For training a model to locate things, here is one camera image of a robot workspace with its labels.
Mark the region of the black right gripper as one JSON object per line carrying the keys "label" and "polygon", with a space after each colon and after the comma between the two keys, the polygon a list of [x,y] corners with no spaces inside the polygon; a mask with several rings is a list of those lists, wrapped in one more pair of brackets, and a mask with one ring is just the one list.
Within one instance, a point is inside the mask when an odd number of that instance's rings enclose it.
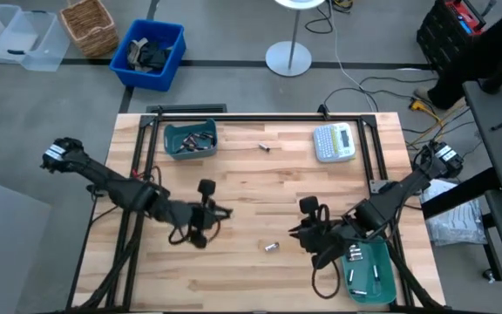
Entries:
{"label": "black right gripper", "polygon": [[346,255],[358,236],[356,220],[351,215],[331,219],[329,207],[320,204],[316,196],[302,198],[299,207],[306,217],[288,232],[298,232],[289,236],[298,239],[300,246],[312,255],[313,267],[323,269],[331,261]]}

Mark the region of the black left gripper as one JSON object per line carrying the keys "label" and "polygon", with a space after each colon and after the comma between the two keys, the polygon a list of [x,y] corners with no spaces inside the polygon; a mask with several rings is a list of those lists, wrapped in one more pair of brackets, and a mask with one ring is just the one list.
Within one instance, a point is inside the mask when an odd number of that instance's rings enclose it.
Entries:
{"label": "black left gripper", "polygon": [[198,186],[201,193],[201,201],[198,205],[192,206],[193,214],[189,225],[189,241],[197,249],[204,249],[207,246],[207,238],[204,235],[207,218],[210,216],[213,221],[221,222],[227,220],[233,213],[230,208],[219,208],[215,214],[212,195],[215,192],[216,182],[209,179],[202,179]]}

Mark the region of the dark teal plastic bin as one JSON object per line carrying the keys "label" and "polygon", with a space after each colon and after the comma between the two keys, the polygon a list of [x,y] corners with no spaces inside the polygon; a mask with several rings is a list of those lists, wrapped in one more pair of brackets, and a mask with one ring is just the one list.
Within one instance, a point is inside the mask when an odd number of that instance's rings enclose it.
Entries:
{"label": "dark teal plastic bin", "polygon": [[[191,151],[191,146],[184,142],[184,139],[189,135],[196,133],[201,139],[202,144],[197,147],[202,147],[207,140],[215,140],[215,146],[206,151]],[[211,133],[214,138],[209,139],[201,136],[201,133]],[[203,123],[192,124],[186,126],[166,125],[164,128],[164,149],[165,152],[174,160],[190,160],[212,156],[217,151],[218,134],[216,123],[213,119],[207,119]],[[187,149],[176,154],[180,147]]]}

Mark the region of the white label maker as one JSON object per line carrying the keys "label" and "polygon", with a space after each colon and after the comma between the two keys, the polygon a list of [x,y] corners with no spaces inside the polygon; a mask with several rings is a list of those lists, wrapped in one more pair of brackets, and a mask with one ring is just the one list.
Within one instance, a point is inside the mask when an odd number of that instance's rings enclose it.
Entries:
{"label": "white label maker", "polygon": [[356,155],[348,123],[318,126],[313,132],[316,158],[322,163],[344,162]]}

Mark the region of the green plastic tray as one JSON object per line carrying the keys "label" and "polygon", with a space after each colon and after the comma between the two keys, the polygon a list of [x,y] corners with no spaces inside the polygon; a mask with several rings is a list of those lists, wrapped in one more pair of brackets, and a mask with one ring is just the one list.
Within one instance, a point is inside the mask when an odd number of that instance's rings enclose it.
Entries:
{"label": "green plastic tray", "polygon": [[[341,258],[346,291],[359,304],[393,303],[397,297],[397,289],[387,242],[378,237],[373,242],[359,242],[355,245],[359,246],[363,260],[350,262],[350,253]],[[373,265],[378,267],[380,281],[374,278]],[[347,281],[349,270],[355,271],[351,284]],[[364,290],[367,295],[352,295],[349,290]]]}

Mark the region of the blue plastic tub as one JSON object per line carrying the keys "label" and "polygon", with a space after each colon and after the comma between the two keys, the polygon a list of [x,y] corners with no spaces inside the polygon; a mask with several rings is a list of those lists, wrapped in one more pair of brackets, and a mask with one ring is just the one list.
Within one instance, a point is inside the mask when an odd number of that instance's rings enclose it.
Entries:
{"label": "blue plastic tub", "polygon": [[[143,38],[148,40],[147,45],[155,46],[156,52],[166,54],[158,69],[150,69],[148,72],[137,71],[134,66],[129,65],[129,45],[133,40],[140,41]],[[180,66],[186,47],[184,27],[181,24],[137,19],[121,41],[109,67],[125,86],[167,92]]]}

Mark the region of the clear plastic bag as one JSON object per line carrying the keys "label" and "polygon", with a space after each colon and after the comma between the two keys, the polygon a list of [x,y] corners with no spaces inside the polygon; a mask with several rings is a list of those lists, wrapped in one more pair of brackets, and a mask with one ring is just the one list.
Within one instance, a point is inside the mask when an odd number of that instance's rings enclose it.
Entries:
{"label": "clear plastic bag", "polygon": [[465,202],[439,215],[428,217],[423,211],[425,225],[434,246],[452,244],[487,244],[478,199]]}

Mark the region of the white floor lamp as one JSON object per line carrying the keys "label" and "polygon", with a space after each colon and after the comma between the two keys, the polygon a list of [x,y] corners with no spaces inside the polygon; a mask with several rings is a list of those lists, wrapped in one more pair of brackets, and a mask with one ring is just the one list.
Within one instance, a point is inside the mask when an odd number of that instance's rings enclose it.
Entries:
{"label": "white floor lamp", "polygon": [[324,0],[274,0],[280,6],[295,13],[292,38],[272,44],[266,51],[265,62],[268,69],[283,77],[297,77],[305,73],[312,64],[312,56],[307,47],[297,42],[301,14],[305,10],[318,8]]}

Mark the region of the dark bundled clothes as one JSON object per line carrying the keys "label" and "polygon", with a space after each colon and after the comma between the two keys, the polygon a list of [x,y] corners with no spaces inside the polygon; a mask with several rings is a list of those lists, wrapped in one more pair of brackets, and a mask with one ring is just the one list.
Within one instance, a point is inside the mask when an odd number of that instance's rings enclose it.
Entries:
{"label": "dark bundled clothes", "polygon": [[138,72],[161,71],[171,51],[172,47],[160,47],[158,41],[132,40],[127,47],[127,63],[130,69]]}

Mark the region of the wicker basket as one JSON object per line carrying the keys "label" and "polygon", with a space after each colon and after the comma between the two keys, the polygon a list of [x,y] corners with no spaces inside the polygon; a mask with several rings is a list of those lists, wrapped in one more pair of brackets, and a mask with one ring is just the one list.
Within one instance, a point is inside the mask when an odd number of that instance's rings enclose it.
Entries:
{"label": "wicker basket", "polygon": [[118,47],[116,24],[101,0],[67,0],[60,16],[73,43],[86,57],[99,57]]}

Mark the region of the red black toolbox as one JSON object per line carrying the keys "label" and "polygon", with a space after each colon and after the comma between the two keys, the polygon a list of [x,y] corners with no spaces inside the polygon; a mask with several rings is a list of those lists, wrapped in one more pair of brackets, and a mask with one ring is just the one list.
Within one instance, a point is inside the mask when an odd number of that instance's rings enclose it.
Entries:
{"label": "red black toolbox", "polygon": [[473,39],[486,21],[470,0],[435,0],[417,30],[416,40],[438,76]]}

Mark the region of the person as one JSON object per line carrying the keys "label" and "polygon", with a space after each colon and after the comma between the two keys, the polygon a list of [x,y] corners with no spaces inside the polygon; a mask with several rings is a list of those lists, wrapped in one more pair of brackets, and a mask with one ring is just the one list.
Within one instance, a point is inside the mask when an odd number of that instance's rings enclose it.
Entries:
{"label": "person", "polygon": [[502,18],[478,36],[444,68],[432,88],[415,94],[436,108],[447,110],[465,95],[463,83],[488,78],[502,66]]}

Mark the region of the black aluminium table frame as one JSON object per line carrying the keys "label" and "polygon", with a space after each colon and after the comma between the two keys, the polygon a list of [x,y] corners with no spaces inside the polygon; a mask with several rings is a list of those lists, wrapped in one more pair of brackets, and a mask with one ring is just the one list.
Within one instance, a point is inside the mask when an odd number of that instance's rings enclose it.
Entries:
{"label": "black aluminium table frame", "polygon": [[[370,177],[403,179],[410,157],[396,113],[376,115],[367,148],[354,160],[321,163],[315,157],[318,113],[235,114],[216,117],[215,155],[174,160],[156,146],[155,177],[176,200],[199,198],[202,179],[216,182],[214,199],[234,211],[204,249],[172,246],[170,227],[145,220],[132,290],[132,311],[344,313],[380,311],[359,304],[343,287],[340,267],[313,271],[310,256],[289,236],[302,215],[298,202],[314,195],[342,215],[368,193]],[[265,152],[258,144],[271,148]],[[264,248],[278,242],[279,249]]]}

